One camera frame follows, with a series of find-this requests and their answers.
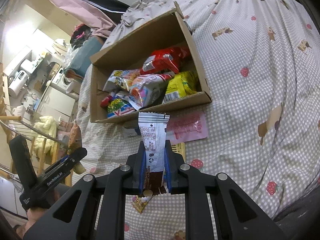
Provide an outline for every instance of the bed sheet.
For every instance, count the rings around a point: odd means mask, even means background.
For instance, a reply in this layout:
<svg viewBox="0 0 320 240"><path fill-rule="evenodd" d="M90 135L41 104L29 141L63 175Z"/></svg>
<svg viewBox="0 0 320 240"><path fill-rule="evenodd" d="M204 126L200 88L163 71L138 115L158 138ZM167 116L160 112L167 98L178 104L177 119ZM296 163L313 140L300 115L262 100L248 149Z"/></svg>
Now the bed sheet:
<svg viewBox="0 0 320 240"><path fill-rule="evenodd" d="M209 130L208 138L186 143L186 162L201 160L208 174L225 172L273 218L318 185L319 33L295 0L138 0L103 48L174 1L193 30L213 98L180 112L203 110ZM88 150L82 163L100 176L136 153L140 137L124 140L121 126L90 123L91 72L79 99L87 111L79 109L77 122ZM73 183L81 177L74 174ZM142 214L131 198L125 239L183 238L184 196L156 196Z"/></svg>

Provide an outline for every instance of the yellow snack packet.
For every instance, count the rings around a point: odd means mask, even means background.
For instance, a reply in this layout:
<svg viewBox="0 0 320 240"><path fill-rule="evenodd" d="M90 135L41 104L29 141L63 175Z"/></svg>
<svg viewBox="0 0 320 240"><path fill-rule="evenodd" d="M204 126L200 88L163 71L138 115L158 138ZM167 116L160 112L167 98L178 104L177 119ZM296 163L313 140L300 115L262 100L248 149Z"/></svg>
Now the yellow snack packet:
<svg viewBox="0 0 320 240"><path fill-rule="evenodd" d="M196 92L198 75L193 71L183 71L169 81L162 103L189 96Z"/></svg>

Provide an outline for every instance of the red packet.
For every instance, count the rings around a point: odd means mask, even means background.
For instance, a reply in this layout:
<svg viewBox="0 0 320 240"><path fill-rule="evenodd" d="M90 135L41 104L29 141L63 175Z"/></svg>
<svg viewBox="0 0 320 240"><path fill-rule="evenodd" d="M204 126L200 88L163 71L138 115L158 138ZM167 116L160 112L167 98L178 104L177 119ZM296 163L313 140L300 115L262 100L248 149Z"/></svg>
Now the red packet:
<svg viewBox="0 0 320 240"><path fill-rule="evenodd" d="M169 119L166 139L170 140L171 145L203 139L207 136L207 122L202 111L195 111Z"/></svg>

